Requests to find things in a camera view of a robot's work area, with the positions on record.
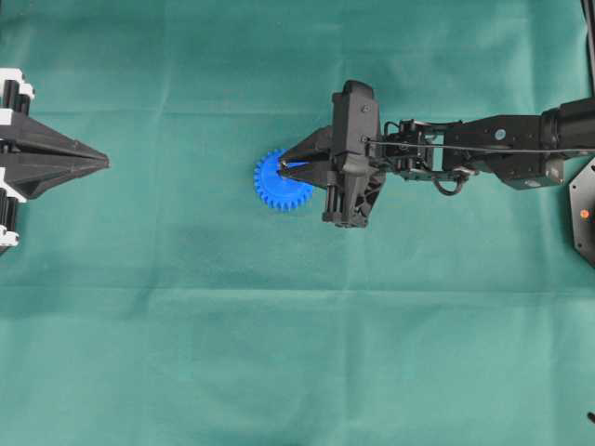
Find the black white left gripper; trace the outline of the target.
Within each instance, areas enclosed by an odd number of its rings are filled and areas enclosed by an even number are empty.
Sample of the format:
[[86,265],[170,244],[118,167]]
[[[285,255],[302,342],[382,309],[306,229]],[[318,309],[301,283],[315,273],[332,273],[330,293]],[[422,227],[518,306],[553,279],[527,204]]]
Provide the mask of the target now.
[[[29,117],[35,98],[21,69],[1,69],[1,254],[19,245],[17,217],[21,204],[65,182],[109,167],[109,158],[79,140]],[[65,165],[16,164],[19,150],[71,156],[100,162]]]

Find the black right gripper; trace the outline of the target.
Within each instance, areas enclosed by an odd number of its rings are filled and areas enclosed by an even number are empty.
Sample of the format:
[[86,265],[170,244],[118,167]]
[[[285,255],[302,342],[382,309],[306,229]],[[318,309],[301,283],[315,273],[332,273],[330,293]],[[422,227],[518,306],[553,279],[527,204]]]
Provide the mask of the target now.
[[[347,81],[332,102],[332,126],[315,130],[281,156],[287,164],[304,164],[282,165],[277,173],[326,188],[323,221],[340,228],[364,228],[386,179],[373,166],[372,142],[380,135],[379,106],[373,88],[354,80]],[[328,159],[330,167],[328,162],[318,162]]]

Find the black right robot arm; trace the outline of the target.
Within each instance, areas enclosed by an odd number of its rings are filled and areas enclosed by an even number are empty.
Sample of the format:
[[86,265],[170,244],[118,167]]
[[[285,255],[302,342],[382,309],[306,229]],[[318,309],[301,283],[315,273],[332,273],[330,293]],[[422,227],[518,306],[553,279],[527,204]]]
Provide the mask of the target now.
[[[19,206],[47,190],[106,169],[108,157],[34,120],[33,87],[18,70],[1,72],[1,244],[19,241]],[[538,115],[480,120],[381,123],[373,89],[348,81],[334,94],[333,121],[288,151],[275,151],[255,171],[268,206],[286,211],[312,188],[326,193],[323,219],[343,228],[367,225],[387,174],[428,181],[459,194],[481,172],[516,190],[556,186],[566,160],[594,151],[594,103],[581,99]]]

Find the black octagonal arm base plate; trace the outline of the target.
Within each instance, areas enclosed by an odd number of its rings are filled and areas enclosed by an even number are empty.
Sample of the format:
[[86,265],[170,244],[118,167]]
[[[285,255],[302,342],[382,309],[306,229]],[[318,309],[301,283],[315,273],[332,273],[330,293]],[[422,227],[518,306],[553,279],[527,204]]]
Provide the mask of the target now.
[[594,160],[569,185],[573,240],[576,251],[594,267]]

